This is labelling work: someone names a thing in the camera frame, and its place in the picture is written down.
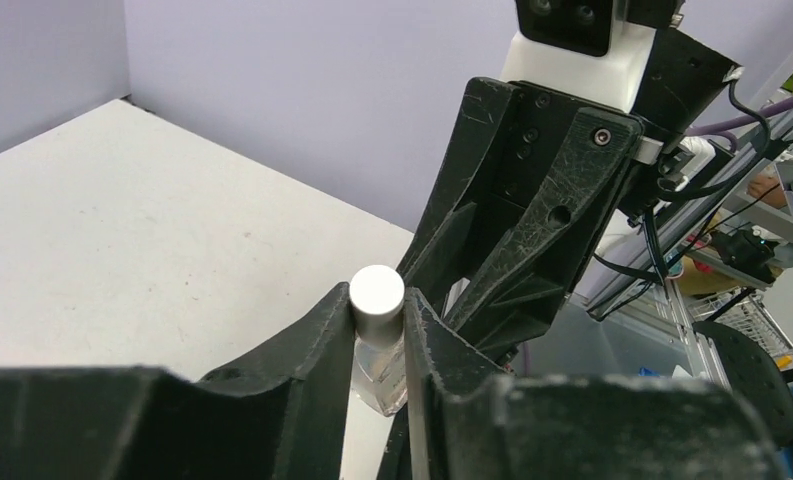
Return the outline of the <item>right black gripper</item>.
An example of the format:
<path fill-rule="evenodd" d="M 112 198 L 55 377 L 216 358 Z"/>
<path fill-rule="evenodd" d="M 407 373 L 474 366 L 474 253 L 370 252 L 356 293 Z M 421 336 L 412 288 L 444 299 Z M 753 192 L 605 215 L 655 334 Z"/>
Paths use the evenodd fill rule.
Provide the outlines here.
<path fill-rule="evenodd" d="M 629 113 L 526 81 L 473 78 L 414 239 L 397 268 L 495 361 L 546 333 L 614 210 L 638 217 L 672 186 L 664 156 L 741 75 L 697 39 L 656 34 Z"/>

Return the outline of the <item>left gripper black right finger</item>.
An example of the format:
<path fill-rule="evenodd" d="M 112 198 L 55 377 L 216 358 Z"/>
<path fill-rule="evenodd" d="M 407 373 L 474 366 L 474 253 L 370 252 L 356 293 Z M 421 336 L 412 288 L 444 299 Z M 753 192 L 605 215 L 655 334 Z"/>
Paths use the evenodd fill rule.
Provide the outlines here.
<path fill-rule="evenodd" d="M 709 381 L 520 377 L 445 325 L 424 295 L 403 314 L 402 445 L 383 479 L 782 479 L 746 400 Z"/>

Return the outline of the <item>clear nail polish bottle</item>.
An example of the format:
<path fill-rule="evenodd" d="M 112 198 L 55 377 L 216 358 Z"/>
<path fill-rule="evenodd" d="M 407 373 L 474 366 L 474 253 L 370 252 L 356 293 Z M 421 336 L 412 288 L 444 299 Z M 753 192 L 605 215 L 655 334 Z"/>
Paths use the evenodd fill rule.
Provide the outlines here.
<path fill-rule="evenodd" d="M 402 277 L 386 265 L 366 266 L 349 282 L 356 340 L 351 386 L 378 414 L 395 415 L 407 400 Z"/>

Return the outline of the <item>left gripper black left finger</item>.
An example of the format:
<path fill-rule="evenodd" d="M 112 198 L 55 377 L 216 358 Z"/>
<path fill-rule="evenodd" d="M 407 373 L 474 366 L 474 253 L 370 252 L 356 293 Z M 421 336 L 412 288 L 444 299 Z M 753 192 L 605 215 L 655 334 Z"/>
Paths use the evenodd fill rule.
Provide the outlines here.
<path fill-rule="evenodd" d="M 354 341 L 339 283 L 196 382 L 156 367 L 1 368 L 0 479 L 336 479 Z"/>

